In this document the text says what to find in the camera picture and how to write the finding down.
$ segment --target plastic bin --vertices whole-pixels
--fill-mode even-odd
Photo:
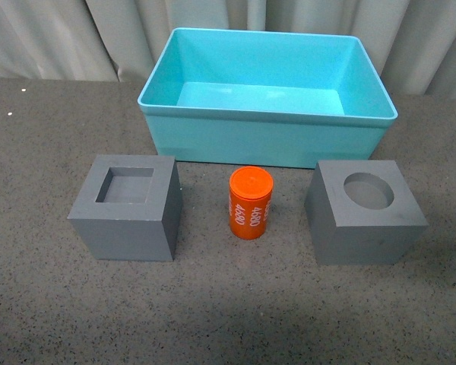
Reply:
[[[353,36],[175,29],[138,104],[159,154],[314,168],[367,159],[397,111]]]

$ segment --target orange container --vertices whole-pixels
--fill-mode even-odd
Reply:
[[[260,167],[246,166],[230,177],[230,228],[244,240],[253,240],[265,232],[271,206],[274,181]]]

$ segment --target cube with square hole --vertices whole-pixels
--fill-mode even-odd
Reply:
[[[428,226],[395,161],[320,160],[305,207],[321,265],[394,264]]]
[[[181,209],[174,157],[98,155],[68,219],[96,259],[172,261]]]

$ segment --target table surface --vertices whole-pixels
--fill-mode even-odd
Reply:
[[[96,154],[155,154],[142,84],[0,79],[0,363],[456,363],[456,100],[392,96],[429,229],[396,265],[318,266],[312,170],[268,167],[267,231],[230,232],[234,165],[178,163],[176,260],[95,260],[66,217]]]

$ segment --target curtain fold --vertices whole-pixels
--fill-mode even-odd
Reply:
[[[176,27],[354,35],[390,92],[456,99],[456,0],[0,0],[0,77],[144,81]]]

